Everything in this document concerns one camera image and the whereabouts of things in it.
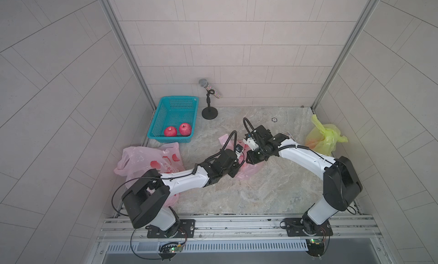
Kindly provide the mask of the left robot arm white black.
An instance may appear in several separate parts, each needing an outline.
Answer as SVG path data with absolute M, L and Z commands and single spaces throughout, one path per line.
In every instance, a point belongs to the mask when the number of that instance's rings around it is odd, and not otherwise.
M 122 195 L 126 217 L 135 229 L 152 225 L 162 231 L 179 227 L 179 218 L 166 200 L 187 190 L 210 186 L 224 176 L 235 177 L 243 166 L 236 153 L 237 132 L 234 130 L 220 151 L 191 170 L 178 173 L 161 174 L 151 169 L 141 177 L 133 178 L 135 183 Z

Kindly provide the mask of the aluminium rail frame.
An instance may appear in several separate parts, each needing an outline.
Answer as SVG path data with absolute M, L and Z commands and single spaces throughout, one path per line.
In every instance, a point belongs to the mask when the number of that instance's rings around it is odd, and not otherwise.
M 280 228 L 285 218 L 301 218 L 297 214 L 226 214 L 182 215 L 195 219 L 193 238 L 147 238 L 148 226 L 134 229 L 129 218 L 104 220 L 87 264 L 101 264 L 110 253 L 144 254 L 152 257 L 159 247 L 169 242 L 185 242 L 184 253 L 232 253 L 262 251 L 308 251 L 309 237 L 288 237 Z M 372 215 L 336 214 L 328 220 L 333 236 L 313 237 L 325 241 L 326 249 L 338 240 L 369 240 L 370 250 L 382 264 L 395 263 L 381 230 Z

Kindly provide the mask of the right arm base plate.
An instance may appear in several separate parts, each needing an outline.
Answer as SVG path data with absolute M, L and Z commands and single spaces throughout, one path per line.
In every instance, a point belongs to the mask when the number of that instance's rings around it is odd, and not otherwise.
M 328 220 L 317 225 L 310 218 L 285 218 L 280 228 L 286 230 L 288 237 L 330 237 L 333 230 Z

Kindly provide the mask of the playing card deck box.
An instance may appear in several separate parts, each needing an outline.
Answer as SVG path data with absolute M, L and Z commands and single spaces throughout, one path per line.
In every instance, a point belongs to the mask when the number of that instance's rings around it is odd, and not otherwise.
M 288 136 L 288 137 L 291 138 L 291 139 L 294 139 L 294 137 L 292 136 L 292 134 L 289 133 L 289 132 L 283 132 L 283 134 L 286 135 L 286 136 Z

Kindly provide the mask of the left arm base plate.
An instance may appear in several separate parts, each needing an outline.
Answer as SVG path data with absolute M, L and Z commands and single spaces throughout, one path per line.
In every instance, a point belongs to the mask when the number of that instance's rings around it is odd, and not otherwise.
M 147 238 L 193 238 L 195 219 L 181 219 L 167 230 L 161 230 L 154 225 L 148 226 Z

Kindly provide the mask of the teal plastic basket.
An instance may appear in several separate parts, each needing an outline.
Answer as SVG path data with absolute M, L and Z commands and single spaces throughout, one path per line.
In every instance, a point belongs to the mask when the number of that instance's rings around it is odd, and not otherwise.
M 147 137 L 159 143 L 190 143 L 195 132 L 199 98 L 195 96 L 167 96 L 161 98 L 150 124 Z M 183 136 L 179 132 L 181 124 L 189 124 L 192 132 Z M 177 136 L 167 137 L 167 127 L 175 127 Z

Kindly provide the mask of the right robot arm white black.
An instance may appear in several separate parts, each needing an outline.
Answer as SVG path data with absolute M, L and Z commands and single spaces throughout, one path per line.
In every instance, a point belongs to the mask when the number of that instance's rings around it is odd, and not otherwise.
M 243 124 L 247 131 L 244 143 L 250 148 L 246 163 L 255 165 L 268 161 L 270 157 L 281 157 L 299 164 L 323 181 L 321 198 L 301 220 L 285 222 L 284 226 L 308 236 L 328 236 L 323 224 L 338 212 L 346 211 L 363 190 L 352 162 L 344 156 L 334 158 L 319 154 L 283 133 L 274 136 L 262 125 L 255 128 L 246 117 Z

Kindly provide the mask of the yellow-green plastic bag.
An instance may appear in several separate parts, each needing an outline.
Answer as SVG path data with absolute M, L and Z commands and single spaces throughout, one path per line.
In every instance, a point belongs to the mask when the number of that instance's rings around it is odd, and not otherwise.
M 333 124 L 322 124 L 316 114 L 312 115 L 311 122 L 314 128 L 306 136 L 305 146 L 311 150 L 330 156 L 335 150 L 337 143 L 347 143 L 346 136 L 341 135 L 341 131 Z

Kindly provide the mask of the red apple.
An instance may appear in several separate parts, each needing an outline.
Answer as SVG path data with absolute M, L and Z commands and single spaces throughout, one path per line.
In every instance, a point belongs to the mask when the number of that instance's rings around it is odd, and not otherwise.
M 192 134 L 192 127 L 188 123 L 182 123 L 179 126 L 179 133 L 181 136 L 188 137 Z
M 164 136 L 165 137 L 176 137 L 177 134 L 178 134 L 177 129 L 175 127 L 172 127 L 172 126 L 167 127 L 164 130 Z

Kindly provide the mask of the microphone on black stand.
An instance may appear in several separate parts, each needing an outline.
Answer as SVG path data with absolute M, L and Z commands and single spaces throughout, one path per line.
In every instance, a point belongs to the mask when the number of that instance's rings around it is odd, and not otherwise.
M 212 87 L 207 79 L 201 79 L 198 81 L 199 85 L 206 90 L 206 103 L 207 107 L 203 109 L 202 111 L 202 117 L 206 120 L 213 120 L 218 115 L 219 112 L 216 108 L 214 108 L 211 104 L 211 97 L 214 96 L 216 98 L 221 98 L 220 93 Z

